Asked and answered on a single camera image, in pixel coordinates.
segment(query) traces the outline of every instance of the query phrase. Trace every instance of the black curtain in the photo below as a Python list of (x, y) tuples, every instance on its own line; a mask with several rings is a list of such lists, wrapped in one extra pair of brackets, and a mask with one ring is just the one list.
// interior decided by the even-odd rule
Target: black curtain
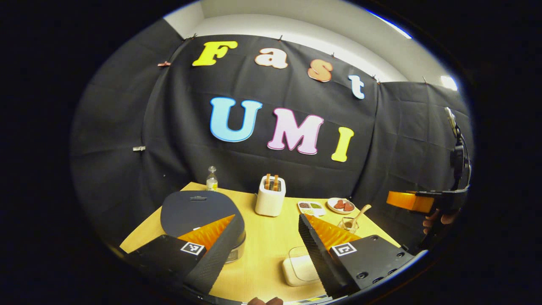
[[(208, 41), (238, 46), (212, 66), (192, 66)], [(288, 67), (256, 64), (262, 48), (285, 51)], [(333, 65), (329, 82), (308, 77), (314, 59)], [(165, 60), (171, 66), (157, 66)], [(364, 83), (364, 99), (352, 93), (353, 74)], [(232, 130), (243, 124), (242, 101), (262, 103), (245, 141), (212, 135), (210, 100), (216, 97), (236, 101), (228, 120)], [(378, 84), (330, 54), (268, 37), (183, 40), (160, 20), (121, 47), (90, 81), (73, 127), (74, 183), (90, 219), (115, 246), (167, 195), (190, 181), (205, 183), (210, 165), (217, 167), (221, 188), (255, 193), (261, 177), (272, 173), (285, 179), (287, 196), (352, 196), (358, 207), (370, 203), (368, 216), (410, 245), (422, 237), (421, 217), (387, 205), (385, 197), (389, 190), (451, 187), (449, 152), (455, 142), (445, 106), (473, 148), (468, 109), (455, 91), (413, 82)], [(309, 115), (324, 119), (315, 155), (267, 147), (278, 107), (292, 110), (298, 125)], [(346, 162), (331, 159), (341, 126), (354, 132)]]

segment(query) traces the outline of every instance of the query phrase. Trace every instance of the letter m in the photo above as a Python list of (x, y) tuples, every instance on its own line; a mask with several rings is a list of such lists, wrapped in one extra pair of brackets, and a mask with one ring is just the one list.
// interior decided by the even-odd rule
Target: letter m
[(276, 115), (275, 134), (273, 139), (267, 143), (267, 147), (282, 150), (285, 147), (283, 139), (286, 138), (289, 150), (293, 150), (299, 141), (302, 141), (298, 147), (298, 152), (306, 155), (315, 155), (318, 152), (316, 141), (324, 119), (319, 116), (309, 115), (298, 126), (292, 110), (277, 108), (273, 113)]

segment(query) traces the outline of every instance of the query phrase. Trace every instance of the human hand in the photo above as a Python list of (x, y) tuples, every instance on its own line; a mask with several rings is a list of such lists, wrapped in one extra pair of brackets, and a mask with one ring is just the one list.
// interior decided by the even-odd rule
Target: human hand
[[(429, 232), (429, 229), (433, 226), (433, 223), (437, 219), (438, 212), (439, 212), (439, 209), (437, 209), (435, 211), (435, 213), (433, 213), (433, 215), (431, 215), (429, 217), (425, 216), (425, 218), (427, 220), (424, 220), (423, 223), (422, 223), (423, 226), (426, 227), (425, 229), (423, 229), (424, 234), (427, 234)], [(457, 211), (456, 213), (454, 213), (452, 215), (443, 215), (441, 217), (442, 224), (448, 225), (448, 224), (453, 223), (458, 214), (459, 214), (459, 211)]]
[(264, 303), (259, 298), (255, 297), (252, 300), (248, 302), (247, 305), (283, 305), (284, 301), (278, 297), (274, 297), (271, 300), (267, 301), (267, 303)]

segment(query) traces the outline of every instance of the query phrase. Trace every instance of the glass bottle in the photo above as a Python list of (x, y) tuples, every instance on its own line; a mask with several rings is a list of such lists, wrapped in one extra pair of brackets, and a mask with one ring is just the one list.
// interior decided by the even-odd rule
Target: glass bottle
[(209, 176), (207, 176), (207, 190), (212, 190), (214, 192), (216, 192), (216, 189), (218, 188), (218, 179), (216, 178), (215, 172), (216, 167), (209, 167)]

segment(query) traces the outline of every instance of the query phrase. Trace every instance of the white plate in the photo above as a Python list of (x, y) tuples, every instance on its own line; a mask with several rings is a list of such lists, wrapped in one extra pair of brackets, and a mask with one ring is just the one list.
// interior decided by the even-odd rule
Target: white plate
[(339, 214), (350, 214), (352, 212), (354, 212), (356, 210), (356, 206), (354, 206), (354, 210), (350, 211), (350, 212), (345, 212), (343, 211), (343, 209), (336, 209), (334, 208), (333, 206), (335, 206), (337, 204), (337, 201), (339, 201), (340, 199), (343, 199), (344, 201), (347, 201), (347, 202), (350, 202), (352, 205), (354, 205), (350, 200), (348, 199), (344, 199), (344, 198), (337, 198), (337, 197), (333, 197), (333, 198), (329, 198), (327, 200), (327, 207), (330, 208), (330, 210), (336, 212), (336, 213), (339, 213)]

